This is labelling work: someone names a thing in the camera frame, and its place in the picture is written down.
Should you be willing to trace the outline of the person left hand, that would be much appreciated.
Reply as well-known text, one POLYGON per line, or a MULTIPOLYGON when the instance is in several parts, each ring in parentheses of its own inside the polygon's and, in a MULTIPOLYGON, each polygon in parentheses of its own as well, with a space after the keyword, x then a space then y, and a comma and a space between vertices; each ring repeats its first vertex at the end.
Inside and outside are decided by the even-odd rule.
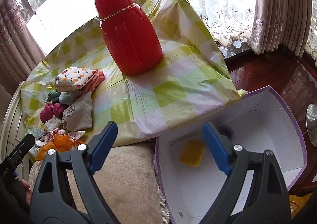
POLYGON ((31 198, 32 198, 32 191, 30 189, 30 185, 27 181, 25 181, 25 179, 21 179, 21 183, 25 189, 25 201, 27 203, 28 206, 30 206, 31 204, 31 198))

